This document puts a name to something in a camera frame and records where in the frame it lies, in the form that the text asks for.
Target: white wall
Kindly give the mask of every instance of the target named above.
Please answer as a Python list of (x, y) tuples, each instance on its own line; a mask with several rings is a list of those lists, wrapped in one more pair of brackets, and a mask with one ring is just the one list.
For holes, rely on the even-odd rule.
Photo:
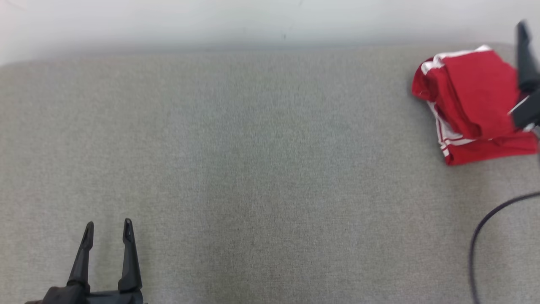
[(513, 42), (522, 18), (540, 49), (538, 0), (0, 0), (0, 64), (119, 50)]

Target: folded clothing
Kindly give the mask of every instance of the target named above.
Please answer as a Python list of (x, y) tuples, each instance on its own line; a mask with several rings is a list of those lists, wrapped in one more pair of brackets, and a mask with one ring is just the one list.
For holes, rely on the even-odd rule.
[(520, 96), (516, 71), (487, 45), (426, 60), (412, 92), (435, 116), (448, 165), (537, 152), (536, 136), (515, 130), (508, 115)]

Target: gray fabric surface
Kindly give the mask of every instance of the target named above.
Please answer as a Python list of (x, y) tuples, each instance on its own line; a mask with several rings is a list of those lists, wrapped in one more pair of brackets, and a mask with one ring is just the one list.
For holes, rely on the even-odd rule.
[[(90, 220), (90, 285), (115, 289), (130, 217), (150, 304), (471, 303), (475, 226), (540, 188), (534, 156), (447, 167), (409, 93), (422, 60), (476, 46), (1, 68), (1, 302), (63, 286)], [(538, 231), (538, 201), (487, 224), (485, 303), (540, 301)]]

